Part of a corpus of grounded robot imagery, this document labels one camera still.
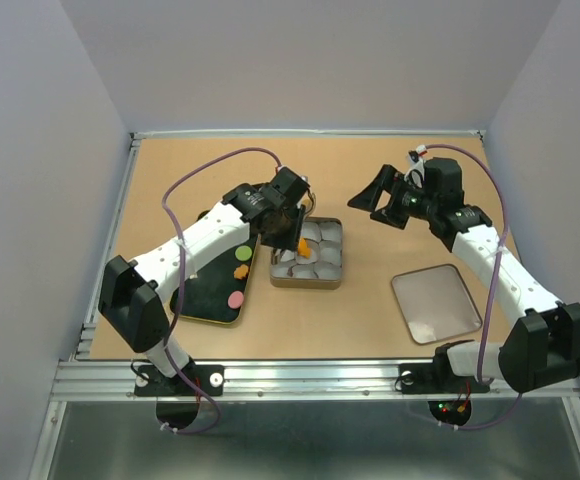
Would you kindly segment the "metal serving tongs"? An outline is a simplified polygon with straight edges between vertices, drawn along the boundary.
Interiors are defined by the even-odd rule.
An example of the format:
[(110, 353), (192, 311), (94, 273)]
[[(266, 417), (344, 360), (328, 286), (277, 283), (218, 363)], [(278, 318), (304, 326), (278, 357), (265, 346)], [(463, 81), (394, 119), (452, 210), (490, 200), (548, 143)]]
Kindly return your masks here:
[[(316, 208), (316, 195), (312, 191), (309, 191), (307, 193), (307, 199), (301, 201), (301, 206), (304, 208), (303, 220), (306, 220)], [(271, 264), (277, 265), (284, 262), (283, 257), (290, 254), (295, 256), (297, 254), (297, 248), (294, 251), (274, 249), (271, 253)]]

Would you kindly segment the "orange fish cookie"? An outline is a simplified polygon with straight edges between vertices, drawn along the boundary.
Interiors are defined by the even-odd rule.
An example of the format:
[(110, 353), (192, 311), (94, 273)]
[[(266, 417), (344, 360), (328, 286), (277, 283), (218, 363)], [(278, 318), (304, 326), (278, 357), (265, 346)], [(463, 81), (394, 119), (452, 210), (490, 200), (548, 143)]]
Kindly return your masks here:
[(305, 238), (301, 238), (297, 247), (297, 255), (300, 258), (309, 260), (312, 256), (312, 252), (313, 250), (310, 247), (308, 241)]

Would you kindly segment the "green round cookie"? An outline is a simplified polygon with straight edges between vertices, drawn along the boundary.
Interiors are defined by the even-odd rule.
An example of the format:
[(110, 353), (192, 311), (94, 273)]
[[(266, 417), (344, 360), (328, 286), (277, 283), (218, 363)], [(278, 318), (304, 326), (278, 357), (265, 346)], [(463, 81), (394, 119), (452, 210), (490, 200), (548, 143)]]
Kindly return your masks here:
[(235, 250), (234, 254), (238, 261), (247, 262), (252, 258), (253, 250), (248, 245), (241, 245)]

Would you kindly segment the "small orange shaped cookie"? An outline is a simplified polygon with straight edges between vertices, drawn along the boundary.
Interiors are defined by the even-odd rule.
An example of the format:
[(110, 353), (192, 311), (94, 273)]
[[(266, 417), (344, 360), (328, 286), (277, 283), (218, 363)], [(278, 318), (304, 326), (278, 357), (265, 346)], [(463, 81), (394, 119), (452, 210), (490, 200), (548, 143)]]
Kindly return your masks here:
[(250, 268), (249, 268), (249, 266), (248, 266), (248, 265), (246, 265), (246, 264), (241, 264), (240, 266), (238, 266), (238, 267), (237, 267), (237, 268), (234, 270), (234, 272), (233, 272), (233, 277), (234, 277), (236, 280), (244, 280), (244, 279), (246, 279), (246, 278), (248, 277), (248, 275), (249, 275), (249, 271), (250, 271)]

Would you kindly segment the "pink round cookie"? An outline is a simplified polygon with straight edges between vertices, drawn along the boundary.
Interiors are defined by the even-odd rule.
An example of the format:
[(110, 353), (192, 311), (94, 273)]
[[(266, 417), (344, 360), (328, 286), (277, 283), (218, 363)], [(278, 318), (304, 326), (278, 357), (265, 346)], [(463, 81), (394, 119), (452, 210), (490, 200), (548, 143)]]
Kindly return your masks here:
[(227, 305), (231, 309), (239, 309), (244, 302), (244, 293), (242, 291), (232, 292), (227, 300)]

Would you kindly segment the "dark green metal tray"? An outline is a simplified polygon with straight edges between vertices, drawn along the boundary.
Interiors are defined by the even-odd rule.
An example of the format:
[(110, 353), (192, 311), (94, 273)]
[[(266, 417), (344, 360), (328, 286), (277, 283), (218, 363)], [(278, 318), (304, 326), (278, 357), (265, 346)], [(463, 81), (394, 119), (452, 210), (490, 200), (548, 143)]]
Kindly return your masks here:
[[(234, 252), (241, 245), (248, 245), (253, 250), (252, 258), (247, 262), (240, 262), (235, 258)], [(185, 282), (184, 302), (179, 319), (224, 326), (235, 323), (245, 302), (257, 246), (258, 237), (251, 236), (247, 241), (224, 251), (197, 273), (191, 274)], [(249, 275), (244, 280), (236, 280), (233, 272), (241, 264), (249, 266)], [(228, 297), (234, 291), (244, 293), (244, 302), (239, 309), (231, 309), (227, 305)]]

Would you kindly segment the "gold tin lid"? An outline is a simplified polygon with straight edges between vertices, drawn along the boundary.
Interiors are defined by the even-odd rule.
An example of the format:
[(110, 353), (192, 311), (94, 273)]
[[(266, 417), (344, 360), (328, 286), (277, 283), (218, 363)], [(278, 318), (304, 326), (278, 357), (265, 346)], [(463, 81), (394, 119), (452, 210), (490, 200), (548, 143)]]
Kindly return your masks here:
[(391, 287), (409, 333), (419, 345), (449, 340), (482, 327), (475, 302), (454, 265), (396, 275)]

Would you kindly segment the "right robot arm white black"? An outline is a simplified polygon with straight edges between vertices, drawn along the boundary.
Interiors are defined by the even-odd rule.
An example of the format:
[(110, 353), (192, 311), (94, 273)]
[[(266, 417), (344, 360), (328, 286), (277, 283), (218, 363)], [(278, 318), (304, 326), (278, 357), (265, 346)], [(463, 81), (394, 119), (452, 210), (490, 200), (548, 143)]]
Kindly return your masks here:
[(385, 164), (348, 206), (372, 220), (404, 229), (427, 222), (434, 237), (488, 286), (512, 323), (502, 344), (455, 342), (438, 348), (433, 384), (452, 390), (466, 377), (503, 380), (527, 393), (580, 377), (580, 304), (567, 304), (539, 284), (505, 245), (491, 219), (465, 202), (463, 175), (450, 158), (418, 157), (405, 173)]

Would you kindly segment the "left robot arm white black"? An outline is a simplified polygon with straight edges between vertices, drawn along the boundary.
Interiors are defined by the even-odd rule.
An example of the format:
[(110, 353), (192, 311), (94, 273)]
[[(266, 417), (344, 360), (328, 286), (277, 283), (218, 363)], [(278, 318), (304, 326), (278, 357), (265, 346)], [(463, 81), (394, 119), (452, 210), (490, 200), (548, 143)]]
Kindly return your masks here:
[(153, 250), (107, 262), (98, 311), (133, 352), (156, 367), (169, 393), (185, 392), (193, 371), (190, 356), (171, 337), (165, 304), (173, 294), (184, 296), (190, 275), (253, 236), (274, 249), (297, 250), (305, 218), (301, 200), (309, 193), (304, 177), (279, 167), (266, 183), (235, 187), (186, 229), (176, 225), (176, 235)]

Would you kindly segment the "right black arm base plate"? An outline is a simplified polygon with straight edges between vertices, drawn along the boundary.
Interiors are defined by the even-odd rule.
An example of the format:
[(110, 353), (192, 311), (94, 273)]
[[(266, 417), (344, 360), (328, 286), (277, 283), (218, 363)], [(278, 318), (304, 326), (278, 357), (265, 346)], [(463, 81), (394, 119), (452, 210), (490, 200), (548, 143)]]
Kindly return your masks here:
[(432, 363), (405, 363), (399, 366), (395, 389), (406, 395), (488, 393), (489, 386), (473, 377), (457, 376), (449, 368)]

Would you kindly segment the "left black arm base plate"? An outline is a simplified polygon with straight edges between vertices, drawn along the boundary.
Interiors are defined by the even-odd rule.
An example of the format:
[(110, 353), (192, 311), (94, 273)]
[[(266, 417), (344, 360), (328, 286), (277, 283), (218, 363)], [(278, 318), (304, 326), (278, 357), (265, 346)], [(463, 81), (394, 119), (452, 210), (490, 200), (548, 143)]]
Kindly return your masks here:
[[(132, 363), (135, 375), (134, 395), (136, 397), (191, 397), (196, 394), (177, 374), (172, 378), (164, 376), (154, 365), (147, 362)], [(219, 364), (195, 364), (183, 370), (186, 377), (206, 394), (214, 397), (223, 394), (225, 368)]]

